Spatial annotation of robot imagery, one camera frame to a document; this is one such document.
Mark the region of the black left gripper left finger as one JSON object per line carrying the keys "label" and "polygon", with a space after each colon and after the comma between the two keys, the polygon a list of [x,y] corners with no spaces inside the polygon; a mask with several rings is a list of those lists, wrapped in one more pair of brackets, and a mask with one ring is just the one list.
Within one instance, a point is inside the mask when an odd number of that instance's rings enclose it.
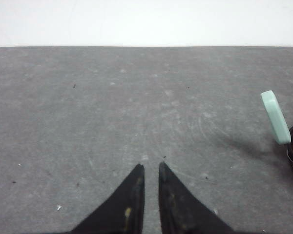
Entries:
{"label": "black left gripper left finger", "polygon": [[137,164],[113,194],[71,234],[141,234],[145,205],[145,169]]}

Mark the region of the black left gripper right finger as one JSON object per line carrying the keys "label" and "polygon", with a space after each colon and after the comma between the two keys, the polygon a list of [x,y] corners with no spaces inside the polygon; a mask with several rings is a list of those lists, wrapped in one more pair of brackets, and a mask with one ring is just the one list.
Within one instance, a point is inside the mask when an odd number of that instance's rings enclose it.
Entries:
{"label": "black left gripper right finger", "polygon": [[158,201],[164,234],[231,234],[228,224],[202,204],[164,162],[159,164]]}

